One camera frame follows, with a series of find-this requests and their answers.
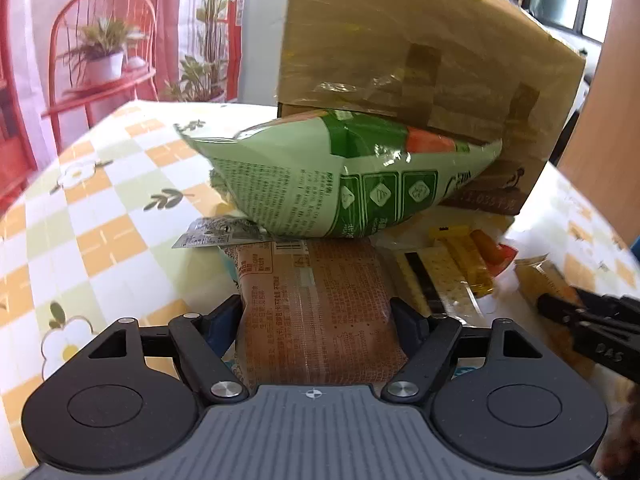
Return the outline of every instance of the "white flower pot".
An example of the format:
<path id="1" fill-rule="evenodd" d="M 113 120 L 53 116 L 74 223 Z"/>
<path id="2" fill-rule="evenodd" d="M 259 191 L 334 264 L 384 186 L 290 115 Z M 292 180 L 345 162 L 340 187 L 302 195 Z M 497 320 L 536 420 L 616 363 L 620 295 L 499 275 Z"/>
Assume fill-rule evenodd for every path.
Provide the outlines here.
<path id="1" fill-rule="evenodd" d="M 86 77 L 89 83 L 99 85 L 122 76 L 122 58 L 124 52 L 116 52 L 110 56 L 87 61 Z"/>
<path id="2" fill-rule="evenodd" d="M 226 92 L 222 92 L 219 96 L 209 100 L 210 103 L 224 103 L 226 102 Z"/>

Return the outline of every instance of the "checkered tablecloth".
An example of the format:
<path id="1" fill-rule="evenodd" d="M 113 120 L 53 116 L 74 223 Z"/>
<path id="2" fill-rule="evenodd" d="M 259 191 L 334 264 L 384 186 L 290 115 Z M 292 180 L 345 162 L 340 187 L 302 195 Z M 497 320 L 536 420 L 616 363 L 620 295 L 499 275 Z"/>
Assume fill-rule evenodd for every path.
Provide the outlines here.
<path id="1" fill-rule="evenodd" d="M 92 336 L 124 316 L 156 325 L 208 313 L 237 291 L 217 248 L 171 248 L 191 221 L 229 208 L 209 185 L 210 163 L 172 125 L 205 118 L 231 136 L 275 116 L 253 105 L 128 103 L 0 219 L 0 478 L 35 465 L 24 401 Z"/>
<path id="2" fill-rule="evenodd" d="M 217 248 L 171 248 L 194 219 L 232 208 L 210 188 L 209 162 L 172 125 L 205 120 L 231 136 L 275 115 L 252 105 L 128 103 L 69 147 L 0 219 L 0 479 L 17 480 L 36 463 L 20 426 L 24 401 L 94 335 L 120 317 L 144 326 L 208 313 L 236 292 Z M 639 295 L 630 251 L 551 166 L 514 221 L 437 206 L 381 235 L 419 246 L 429 226 L 443 224 L 494 237 L 506 231 L 520 257 L 548 253 L 574 285 Z M 485 316 L 540 332 L 513 266 L 495 285 L 479 300 Z M 148 363 L 173 371 L 165 358 Z M 611 407 L 625 383 L 603 377 Z"/>

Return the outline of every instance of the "barcode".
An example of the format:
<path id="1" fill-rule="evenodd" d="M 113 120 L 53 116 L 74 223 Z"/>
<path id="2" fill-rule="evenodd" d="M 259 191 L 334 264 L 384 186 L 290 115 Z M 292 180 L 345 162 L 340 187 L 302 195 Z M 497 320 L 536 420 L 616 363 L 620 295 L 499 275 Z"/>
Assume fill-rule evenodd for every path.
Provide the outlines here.
<path id="1" fill-rule="evenodd" d="M 228 243 L 229 235 L 211 236 L 204 233 L 185 233 L 178 238 L 176 243 L 172 245 L 172 248 L 211 247 L 227 245 Z"/>
<path id="2" fill-rule="evenodd" d="M 274 242 L 273 254 L 309 254 L 304 240 Z"/>

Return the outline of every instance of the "cardboard box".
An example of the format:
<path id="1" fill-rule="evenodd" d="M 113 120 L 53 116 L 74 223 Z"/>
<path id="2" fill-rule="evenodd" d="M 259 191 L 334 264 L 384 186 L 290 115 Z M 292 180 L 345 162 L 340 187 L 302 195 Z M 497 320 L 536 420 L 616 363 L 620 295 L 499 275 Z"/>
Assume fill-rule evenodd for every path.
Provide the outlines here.
<path id="1" fill-rule="evenodd" d="M 289 0 L 278 100 L 489 142 L 499 159 L 444 203 L 520 211 L 584 59 L 509 0 Z"/>

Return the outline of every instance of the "gray gripper housing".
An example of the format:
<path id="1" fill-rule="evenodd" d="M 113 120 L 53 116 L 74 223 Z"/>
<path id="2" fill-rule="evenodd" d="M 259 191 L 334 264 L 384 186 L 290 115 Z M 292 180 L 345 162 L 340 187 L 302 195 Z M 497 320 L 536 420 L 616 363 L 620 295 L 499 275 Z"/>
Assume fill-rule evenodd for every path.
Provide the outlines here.
<path id="1" fill-rule="evenodd" d="M 28 480 L 595 480 L 585 464 L 549 472 L 483 468 L 446 447 L 411 406 L 368 386 L 262 386 L 209 408 L 180 447 L 136 469 L 82 474 L 37 467 Z"/>

